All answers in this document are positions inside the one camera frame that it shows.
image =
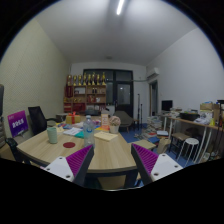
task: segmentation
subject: paper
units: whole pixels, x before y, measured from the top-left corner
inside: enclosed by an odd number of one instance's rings
[[[101,132],[98,132],[97,134],[94,134],[94,137],[109,142],[109,141],[112,140],[113,138],[116,138],[117,135],[115,135],[115,134],[110,134],[110,133],[101,131]]]
[[[78,126],[78,127],[83,127],[83,122],[80,122],[80,123],[75,123],[75,126]]]
[[[80,129],[80,128],[72,128],[72,129],[69,129],[67,131],[64,131],[63,134],[75,136],[80,131],[82,131],[82,129]]]
[[[168,135],[167,131],[157,131],[157,135]]]

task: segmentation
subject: table leg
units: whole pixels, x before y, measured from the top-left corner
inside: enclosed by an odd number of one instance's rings
[[[200,160],[199,160],[199,163],[201,162],[202,158],[204,157],[204,154],[205,154],[205,152],[206,152],[206,150],[207,150],[207,147],[208,147],[208,144],[209,144],[211,135],[212,135],[212,129],[210,128],[209,135],[208,135],[208,140],[207,140],[207,142],[206,142],[206,146],[205,146],[204,152],[202,153],[202,156],[201,156],[201,158],[200,158]]]
[[[196,163],[196,161],[197,161],[197,159],[198,159],[198,157],[199,157],[199,155],[200,155],[202,146],[203,146],[203,144],[204,144],[204,140],[205,140],[206,132],[207,132],[207,127],[205,127],[204,134],[203,134],[203,138],[202,138],[202,142],[201,142],[201,146],[200,146],[200,149],[199,149],[199,152],[198,152],[198,154],[197,154],[196,159],[193,161],[194,163]]]
[[[166,131],[166,120],[167,120],[167,117],[165,117],[165,121],[164,121],[164,131]]]
[[[138,169],[130,170],[125,178],[124,189],[134,188],[138,176]]]
[[[172,126],[173,126],[173,120],[171,119],[171,122],[170,122],[170,133],[169,133],[169,139],[170,139],[170,135],[171,135],[171,132],[172,132]]]

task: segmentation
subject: bottle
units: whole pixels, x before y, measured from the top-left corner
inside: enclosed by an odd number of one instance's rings
[[[93,145],[93,147],[95,147],[94,129],[95,124],[91,120],[91,116],[87,115],[86,121],[83,123],[84,147],[88,145]]]

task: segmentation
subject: white wall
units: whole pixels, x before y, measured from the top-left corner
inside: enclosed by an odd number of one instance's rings
[[[148,66],[158,67],[160,73],[153,79],[158,80],[159,111],[162,100],[173,100],[173,106],[183,110],[199,110],[202,102],[224,99],[222,63],[200,29],[179,39]]]
[[[134,80],[145,80],[146,67],[140,65],[113,63],[113,62],[87,62],[87,63],[73,63],[71,67],[72,75],[83,74],[83,69],[123,69],[133,71]],[[142,122],[147,121],[147,82],[134,82],[134,118],[138,114],[138,93],[140,94],[140,104],[142,104]]]
[[[3,117],[11,137],[7,116],[28,107],[40,106],[45,117],[63,112],[63,88],[69,64],[33,19],[18,33],[0,65],[4,85]],[[31,127],[24,137],[32,136]]]

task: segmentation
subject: door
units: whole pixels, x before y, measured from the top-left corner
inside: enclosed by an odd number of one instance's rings
[[[122,110],[133,117],[133,84],[116,82],[115,93],[115,111]]]
[[[158,113],[158,82],[157,80],[149,84],[150,88],[150,116]]]

